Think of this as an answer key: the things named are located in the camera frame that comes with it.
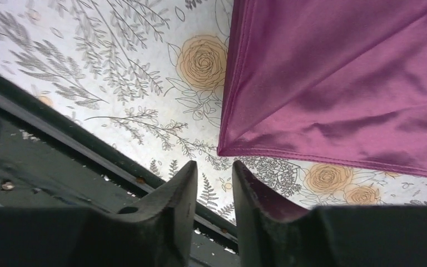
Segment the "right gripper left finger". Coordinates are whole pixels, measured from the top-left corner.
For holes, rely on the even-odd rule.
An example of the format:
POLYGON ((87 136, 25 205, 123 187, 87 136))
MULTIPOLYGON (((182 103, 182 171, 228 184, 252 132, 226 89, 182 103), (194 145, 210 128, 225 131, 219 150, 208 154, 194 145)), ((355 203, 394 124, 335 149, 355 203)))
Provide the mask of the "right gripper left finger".
POLYGON ((189 161, 116 214, 0 207, 0 266, 188 266, 197 177, 197 163, 189 161))

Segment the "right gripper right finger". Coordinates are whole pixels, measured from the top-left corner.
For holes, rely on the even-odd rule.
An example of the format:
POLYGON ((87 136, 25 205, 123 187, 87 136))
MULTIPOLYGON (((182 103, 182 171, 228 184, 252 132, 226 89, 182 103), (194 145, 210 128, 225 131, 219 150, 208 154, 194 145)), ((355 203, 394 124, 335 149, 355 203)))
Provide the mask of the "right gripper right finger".
POLYGON ((427 205, 294 204, 232 166, 242 266, 427 266, 427 205))

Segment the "purple cloth napkin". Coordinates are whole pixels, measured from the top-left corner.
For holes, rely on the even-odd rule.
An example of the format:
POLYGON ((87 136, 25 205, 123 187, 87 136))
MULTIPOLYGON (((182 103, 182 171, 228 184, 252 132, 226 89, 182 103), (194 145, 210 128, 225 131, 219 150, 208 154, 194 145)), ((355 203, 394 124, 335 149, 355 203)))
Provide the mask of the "purple cloth napkin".
POLYGON ((235 1, 217 152, 427 177, 427 1, 235 1))

